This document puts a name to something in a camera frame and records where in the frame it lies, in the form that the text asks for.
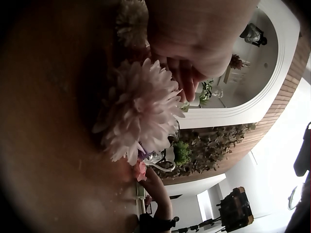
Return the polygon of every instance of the wooden slat wall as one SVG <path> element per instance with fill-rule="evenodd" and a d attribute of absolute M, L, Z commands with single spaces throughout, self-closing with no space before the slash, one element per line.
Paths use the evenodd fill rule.
<path fill-rule="evenodd" d="M 290 0 L 286 0 L 284 2 L 292 10 L 300 22 L 301 37 L 298 39 L 296 51 L 288 74 L 266 115 L 261 121 L 256 123 L 256 129 L 246 133 L 244 140 L 232 149 L 232 153 L 227 154 L 228 159 L 224 159 L 219 162 L 220 167 L 216 171 L 212 169 L 201 174 L 195 173 L 191 176 L 181 176 L 175 179 L 166 178 L 163 180 L 165 185 L 190 182 L 225 173 L 238 161 L 240 161 L 264 137 L 264 135 L 269 131 L 284 111 L 305 71 L 310 53 L 309 21 L 305 19 L 302 14 L 300 14 L 294 2 Z"/>

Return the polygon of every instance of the black wristband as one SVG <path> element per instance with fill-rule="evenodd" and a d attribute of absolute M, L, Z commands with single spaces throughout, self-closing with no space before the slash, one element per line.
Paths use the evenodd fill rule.
<path fill-rule="evenodd" d="M 168 231 L 176 226 L 175 220 L 161 220 L 153 218 L 149 214 L 139 216 L 140 233 L 159 233 Z"/>

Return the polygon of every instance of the pink flower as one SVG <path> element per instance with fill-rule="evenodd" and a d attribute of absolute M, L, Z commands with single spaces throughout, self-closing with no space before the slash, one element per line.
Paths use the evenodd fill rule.
<path fill-rule="evenodd" d="M 170 147 L 168 136 L 178 126 L 175 116 L 184 117 L 178 108 L 182 105 L 178 83 L 170 71 L 162 69 L 159 61 L 151 64 L 149 58 L 143 65 L 125 60 L 107 75 L 107 85 L 92 132 L 104 132 L 101 143 L 112 161 L 127 157 L 134 166 L 139 150 L 160 153 Z"/>
<path fill-rule="evenodd" d="M 134 166 L 135 178 L 137 179 L 138 182 L 141 180 L 147 180 L 145 174 L 146 174 L 146 164 L 143 161 L 138 160 Z"/>

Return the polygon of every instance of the white flower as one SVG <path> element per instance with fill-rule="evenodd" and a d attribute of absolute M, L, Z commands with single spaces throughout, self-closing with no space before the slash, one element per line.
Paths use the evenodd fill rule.
<path fill-rule="evenodd" d="M 144 0 L 122 0 L 116 23 L 119 41 L 125 47 L 143 48 L 149 45 L 148 9 Z"/>
<path fill-rule="evenodd" d="M 167 137 L 178 126 L 174 115 L 184 117 L 172 73 L 161 69 L 159 61 L 151 65 L 147 58 L 141 66 L 126 60 L 108 80 L 113 85 L 102 100 L 107 111 L 102 109 L 92 132 L 104 131 L 102 144 L 112 160 L 127 156 L 133 166 L 138 150 L 159 153 L 170 147 Z"/>

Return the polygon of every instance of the white arched shelf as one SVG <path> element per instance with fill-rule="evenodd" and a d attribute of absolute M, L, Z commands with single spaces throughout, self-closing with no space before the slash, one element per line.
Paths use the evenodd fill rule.
<path fill-rule="evenodd" d="M 264 31 L 268 43 L 258 48 L 242 38 L 236 41 L 233 53 L 251 62 L 246 79 L 239 85 L 234 85 L 234 81 L 225 85 L 223 75 L 219 80 L 224 90 L 221 101 L 212 97 L 206 107 L 190 108 L 185 118 L 178 118 L 181 129 L 254 123 L 266 114 L 291 65 L 300 26 L 281 0 L 261 0 L 250 22 L 253 21 Z"/>

